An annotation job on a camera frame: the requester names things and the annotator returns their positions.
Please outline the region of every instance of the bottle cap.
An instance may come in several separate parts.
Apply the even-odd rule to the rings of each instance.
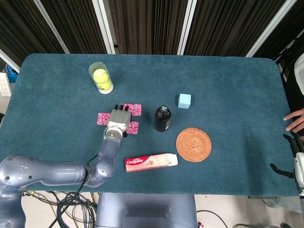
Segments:
[[[162,112],[162,113],[165,113],[165,112],[167,112],[167,111],[168,111],[168,107],[165,106],[165,105],[163,105],[163,106],[161,107],[161,112]]]

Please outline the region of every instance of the dark curtain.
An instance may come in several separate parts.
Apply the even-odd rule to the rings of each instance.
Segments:
[[[186,55],[245,56],[285,0],[198,0]]]
[[[63,53],[32,0],[0,0],[0,49],[17,65],[31,53]]]
[[[70,53],[107,53],[92,0],[41,2]]]
[[[2,58],[0,58],[0,72],[5,67],[5,65],[6,65],[6,62],[4,62],[4,60]]]
[[[280,53],[304,30],[304,1],[298,0],[267,40],[255,53],[254,57],[275,59]],[[287,64],[295,63],[295,60],[304,53],[304,37],[296,40],[294,47],[288,50],[284,56]]]
[[[176,55],[187,0],[109,0],[120,54]]]

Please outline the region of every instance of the gray robotic arm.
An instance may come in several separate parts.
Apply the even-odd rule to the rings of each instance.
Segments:
[[[120,140],[130,119],[128,107],[123,110],[121,106],[118,110],[116,105],[104,131],[104,140],[98,153],[100,161],[92,168],[80,162],[48,162],[24,154],[4,159],[0,163],[0,228],[25,226],[21,196],[25,187],[32,183],[56,186],[85,181],[86,186],[95,188],[112,177]]]

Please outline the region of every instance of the yellow ball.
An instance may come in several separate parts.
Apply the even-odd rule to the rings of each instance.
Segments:
[[[105,83],[97,83],[97,87],[101,90],[109,90],[111,89],[112,83],[110,80],[106,81]]]
[[[104,74],[104,72],[105,72],[105,70],[104,70],[104,69],[97,69],[96,71],[94,71],[94,73],[93,73],[93,77],[98,77],[98,76],[101,76],[101,75],[103,75],[103,74]]]
[[[96,83],[105,83],[107,81],[109,81],[109,75],[104,71],[102,75],[100,75],[99,73],[95,75],[93,75],[93,80]]]

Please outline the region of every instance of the black cable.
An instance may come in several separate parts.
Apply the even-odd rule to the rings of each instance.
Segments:
[[[64,193],[65,195],[68,195],[68,196],[70,196],[70,197],[76,194],[75,192],[68,193],[68,192],[63,192],[63,191],[61,191],[61,192],[47,191],[47,193],[55,194],[55,195],[58,194],[58,193]],[[59,201],[58,203],[53,202],[53,201],[51,201],[51,200],[48,200],[47,198],[40,198],[40,197],[37,196],[36,194],[37,194],[36,192],[29,192],[29,191],[24,191],[24,192],[23,192],[23,196],[32,196],[32,197],[38,199],[39,201],[41,201],[41,202],[43,202],[43,203],[49,204],[50,206],[57,206],[57,207],[59,206],[59,207],[62,207],[62,206],[66,206],[66,205],[68,204],[68,202],[66,202],[66,201],[60,202],[60,200],[59,200],[59,198],[57,197],[57,195],[56,195],[56,199]],[[88,214],[89,214],[90,221],[89,221],[89,222],[86,222],[85,220],[80,221],[80,220],[78,220],[77,218],[75,218],[74,214],[70,215],[70,214],[69,214],[68,212],[66,212],[66,211],[65,211],[65,214],[66,214],[69,218],[73,219],[74,222],[80,222],[80,223],[86,223],[86,224],[93,224],[93,226],[94,226],[94,225],[95,225],[95,214],[96,214],[96,212],[97,212],[97,204],[94,203],[94,202],[91,202],[89,199],[87,199],[86,197],[84,197],[84,196],[83,196],[82,194],[80,194],[80,193],[79,193],[78,195],[81,196],[85,201],[83,201],[83,200],[81,200],[80,198],[78,198],[79,201],[78,201],[77,203],[74,202],[74,203],[71,204],[71,205],[74,205],[73,211],[75,210],[76,206],[82,205],[82,206],[83,206],[83,207],[82,207],[82,210],[87,210],[87,212],[88,212]],[[63,225],[61,222],[60,222],[59,225],[60,225],[61,227],[64,227],[64,228],[67,227],[67,226]]]
[[[71,205],[71,203],[76,199],[77,195],[79,194],[79,192],[81,191],[82,187],[85,184],[86,178],[87,178],[87,171],[85,171],[85,177],[84,180],[82,181],[82,184],[80,185],[78,191],[76,192],[75,196],[73,197],[73,199],[66,205],[66,207],[58,214],[57,218],[52,222],[52,224],[48,227],[48,228],[52,228],[54,226],[54,224],[61,218],[61,216],[63,215],[63,213],[67,210],[67,208]]]
[[[211,210],[198,210],[198,211],[196,211],[196,213],[198,213],[198,212],[209,212],[211,214],[216,215],[223,222],[223,224],[225,225],[225,227],[228,228],[228,226],[226,225],[226,223],[224,222],[224,220],[218,214],[214,213],[213,211],[211,211]]]
[[[91,161],[93,161],[93,160],[94,160],[94,158],[96,158],[96,157],[97,157],[97,155],[98,155],[98,154],[96,154],[96,155],[95,155],[93,158],[91,158],[91,159],[90,159],[90,160],[89,160],[89,161],[86,163],[86,165],[87,165],[88,167],[90,167],[90,164],[89,164],[89,163],[90,163]]]
[[[69,202],[69,201],[72,200],[72,199],[73,199],[73,196],[67,196],[67,197],[65,197],[64,199],[62,199],[61,202],[62,202],[62,204],[64,204],[64,202]],[[74,217],[74,215],[73,215],[73,211],[74,211],[74,209],[76,208],[76,206],[78,205],[78,203],[81,203],[81,200],[80,200],[79,198],[75,198],[75,203],[76,203],[76,205],[74,206],[74,208],[73,208],[73,210],[72,210],[72,219],[74,220],[74,223],[77,224],[77,223],[76,223],[76,219],[75,219],[75,217]],[[87,223],[87,219],[86,219],[86,208],[85,208],[85,206],[82,205],[82,204],[79,204],[79,205],[81,205],[81,209],[82,209],[82,213],[83,213],[83,218],[84,218],[84,221],[85,221],[85,222],[84,222],[84,226],[85,226],[86,223]],[[57,214],[58,214],[58,215],[60,214],[62,208],[63,208],[63,206],[58,206],[58,207],[57,207]],[[64,222],[64,220],[62,219],[62,217],[60,217],[60,219],[59,219],[59,224],[60,224],[61,226],[63,226],[63,227],[67,226],[66,223]]]

